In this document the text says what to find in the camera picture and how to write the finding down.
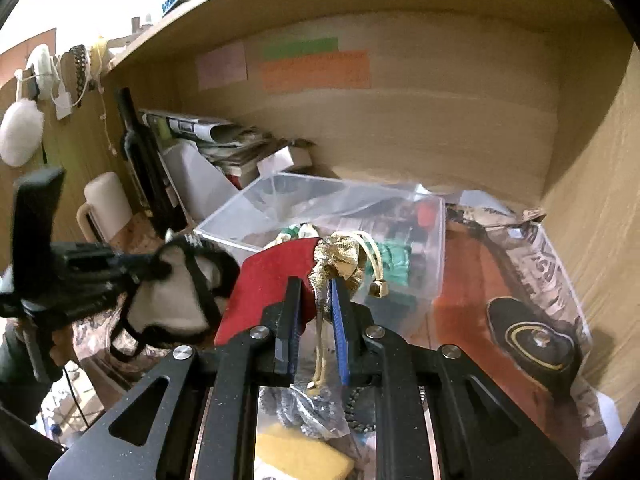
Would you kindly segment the white pouch with black strap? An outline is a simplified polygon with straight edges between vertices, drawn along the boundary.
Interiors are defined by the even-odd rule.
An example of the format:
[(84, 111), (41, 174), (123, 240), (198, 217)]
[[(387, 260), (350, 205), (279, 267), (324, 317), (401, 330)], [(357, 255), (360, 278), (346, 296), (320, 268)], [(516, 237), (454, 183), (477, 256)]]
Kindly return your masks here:
[(111, 355), (129, 363), (148, 347), (201, 344), (216, 334), (239, 276), (235, 258), (210, 240), (194, 233), (171, 237), (126, 292)]

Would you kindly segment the floral fabric scrunchie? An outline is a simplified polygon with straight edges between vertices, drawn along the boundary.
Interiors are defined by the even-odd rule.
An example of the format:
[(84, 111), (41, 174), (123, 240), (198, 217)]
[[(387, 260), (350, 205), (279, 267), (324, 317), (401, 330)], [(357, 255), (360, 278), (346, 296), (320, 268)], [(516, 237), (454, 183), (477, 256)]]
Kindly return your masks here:
[(283, 228), (278, 237), (279, 243), (288, 242), (289, 240), (301, 240), (302, 238), (317, 238), (320, 234), (311, 223), (296, 223)]

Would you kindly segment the orange sticky note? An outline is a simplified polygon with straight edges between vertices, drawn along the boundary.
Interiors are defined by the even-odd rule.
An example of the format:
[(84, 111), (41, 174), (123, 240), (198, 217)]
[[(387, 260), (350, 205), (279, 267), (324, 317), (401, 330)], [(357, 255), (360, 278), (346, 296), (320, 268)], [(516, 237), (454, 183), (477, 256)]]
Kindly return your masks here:
[(268, 61), (262, 63), (259, 73), (268, 93), (371, 87), (367, 50), (324, 52)]

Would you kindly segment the gold drawstring pouch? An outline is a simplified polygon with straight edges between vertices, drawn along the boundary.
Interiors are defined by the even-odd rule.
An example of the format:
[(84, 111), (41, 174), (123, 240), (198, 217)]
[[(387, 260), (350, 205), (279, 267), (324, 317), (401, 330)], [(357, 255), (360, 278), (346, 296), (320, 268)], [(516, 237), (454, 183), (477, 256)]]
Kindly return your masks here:
[(382, 261), (378, 244), (368, 233), (359, 230), (336, 231), (322, 237), (314, 246), (314, 265), (309, 273), (309, 283), (314, 293), (316, 315), (316, 362), (314, 374), (308, 382), (307, 391), (315, 394), (326, 384), (326, 350), (323, 343), (324, 320), (330, 317), (330, 281), (342, 278), (347, 290), (352, 294), (363, 282), (364, 270), (369, 263), (373, 280), (369, 295), (383, 298), (390, 289), (383, 275)]

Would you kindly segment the cream plastic mug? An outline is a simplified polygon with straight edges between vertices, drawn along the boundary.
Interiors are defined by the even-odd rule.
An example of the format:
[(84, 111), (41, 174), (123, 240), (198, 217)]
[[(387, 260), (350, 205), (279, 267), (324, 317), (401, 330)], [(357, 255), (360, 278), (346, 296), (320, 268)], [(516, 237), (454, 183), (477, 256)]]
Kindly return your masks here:
[(87, 242), (109, 242), (134, 215), (122, 182), (113, 171), (88, 182), (84, 195), (85, 203), (78, 208), (76, 220)]

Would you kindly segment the silver grey mesh pouch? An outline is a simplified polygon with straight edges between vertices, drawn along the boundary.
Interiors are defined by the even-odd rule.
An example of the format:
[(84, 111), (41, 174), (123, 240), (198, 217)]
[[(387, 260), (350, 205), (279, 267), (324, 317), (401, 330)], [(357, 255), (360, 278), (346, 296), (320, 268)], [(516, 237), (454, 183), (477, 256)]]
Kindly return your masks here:
[(262, 387), (259, 411), (274, 417), (285, 428), (296, 429), (314, 440), (333, 440), (350, 433), (342, 401), (328, 387), (309, 394), (305, 387)]

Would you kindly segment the white fluffy pompom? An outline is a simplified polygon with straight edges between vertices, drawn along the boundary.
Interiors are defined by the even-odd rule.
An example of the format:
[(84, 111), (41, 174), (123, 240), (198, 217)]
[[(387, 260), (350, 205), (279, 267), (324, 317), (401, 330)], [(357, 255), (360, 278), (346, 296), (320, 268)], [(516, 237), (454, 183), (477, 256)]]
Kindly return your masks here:
[(40, 147), (44, 114), (35, 101), (19, 99), (9, 106), (1, 122), (1, 159), (10, 167), (24, 166)]

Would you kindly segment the pink sticky note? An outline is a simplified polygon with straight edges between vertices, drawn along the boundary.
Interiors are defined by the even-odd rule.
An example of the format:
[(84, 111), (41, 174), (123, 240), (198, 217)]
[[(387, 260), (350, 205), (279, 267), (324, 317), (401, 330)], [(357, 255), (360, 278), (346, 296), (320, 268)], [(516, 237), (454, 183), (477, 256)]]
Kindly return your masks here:
[(199, 55), (195, 60), (198, 90), (216, 89), (247, 80), (245, 49), (242, 41)]

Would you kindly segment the yellow sponge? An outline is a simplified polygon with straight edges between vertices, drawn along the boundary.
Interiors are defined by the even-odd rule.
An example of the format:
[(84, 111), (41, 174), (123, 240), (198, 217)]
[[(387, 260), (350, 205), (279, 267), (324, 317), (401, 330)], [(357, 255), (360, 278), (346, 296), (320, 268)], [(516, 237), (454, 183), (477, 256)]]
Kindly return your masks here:
[(272, 425), (256, 437), (255, 479), (346, 479), (354, 461), (326, 442)]

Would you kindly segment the clear plastic storage bin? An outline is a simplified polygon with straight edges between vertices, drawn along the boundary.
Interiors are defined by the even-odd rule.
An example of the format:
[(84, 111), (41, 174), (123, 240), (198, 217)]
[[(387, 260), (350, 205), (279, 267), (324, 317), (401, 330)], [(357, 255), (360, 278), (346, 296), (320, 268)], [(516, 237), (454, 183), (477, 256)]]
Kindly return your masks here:
[(420, 185), (273, 174), (260, 177), (195, 229), (235, 258), (305, 237), (355, 249), (354, 299), (406, 338), (425, 327), (442, 290), (446, 207)]

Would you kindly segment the small white cardboard box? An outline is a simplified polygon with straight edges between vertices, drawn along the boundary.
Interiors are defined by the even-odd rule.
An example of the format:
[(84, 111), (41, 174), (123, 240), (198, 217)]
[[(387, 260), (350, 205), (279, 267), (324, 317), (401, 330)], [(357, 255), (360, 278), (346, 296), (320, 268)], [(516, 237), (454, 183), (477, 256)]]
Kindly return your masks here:
[(306, 148), (285, 146), (257, 163), (261, 177), (268, 177), (279, 172), (295, 171), (312, 166), (311, 157)]

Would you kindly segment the red felt pouch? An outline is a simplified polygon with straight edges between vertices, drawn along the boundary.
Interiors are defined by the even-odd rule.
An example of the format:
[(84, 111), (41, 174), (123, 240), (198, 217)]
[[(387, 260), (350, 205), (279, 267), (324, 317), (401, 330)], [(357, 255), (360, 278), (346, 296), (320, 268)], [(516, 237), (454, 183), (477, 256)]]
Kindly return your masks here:
[(237, 333), (257, 325), (266, 307), (284, 300), (289, 278), (299, 278), (303, 284), (299, 322), (303, 332), (316, 316), (309, 275), (319, 242), (319, 237), (289, 240), (247, 258), (222, 315), (214, 345), (228, 344)]

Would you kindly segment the green knitted cloth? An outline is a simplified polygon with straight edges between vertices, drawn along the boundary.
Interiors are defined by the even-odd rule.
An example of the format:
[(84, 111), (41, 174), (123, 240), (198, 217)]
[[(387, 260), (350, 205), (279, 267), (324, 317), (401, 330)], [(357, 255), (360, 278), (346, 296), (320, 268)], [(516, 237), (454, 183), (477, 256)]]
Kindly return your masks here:
[(395, 242), (378, 244), (384, 278), (397, 285), (408, 286), (410, 278), (411, 249)]

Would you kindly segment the stack of newspapers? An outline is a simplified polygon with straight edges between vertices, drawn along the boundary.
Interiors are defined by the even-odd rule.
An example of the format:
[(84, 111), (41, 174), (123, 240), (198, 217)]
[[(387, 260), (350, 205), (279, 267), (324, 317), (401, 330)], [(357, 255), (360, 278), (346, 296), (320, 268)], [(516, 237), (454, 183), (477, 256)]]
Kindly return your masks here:
[(164, 110), (140, 110), (139, 114), (164, 151), (184, 141), (228, 177), (238, 180), (255, 179), (258, 162), (282, 146), (269, 131), (224, 118)]

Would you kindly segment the dark wine bottle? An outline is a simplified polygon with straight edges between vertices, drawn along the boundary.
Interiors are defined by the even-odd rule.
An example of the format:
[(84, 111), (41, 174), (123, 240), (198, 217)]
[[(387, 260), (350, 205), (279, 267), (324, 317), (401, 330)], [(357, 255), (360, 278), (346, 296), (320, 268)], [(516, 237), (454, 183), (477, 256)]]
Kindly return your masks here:
[(164, 238), (168, 230), (182, 231), (188, 226), (188, 220), (163, 165), (155, 136), (140, 122), (128, 88), (117, 91), (116, 104), (124, 126), (120, 141), (122, 157), (129, 162), (143, 207), (156, 234)]

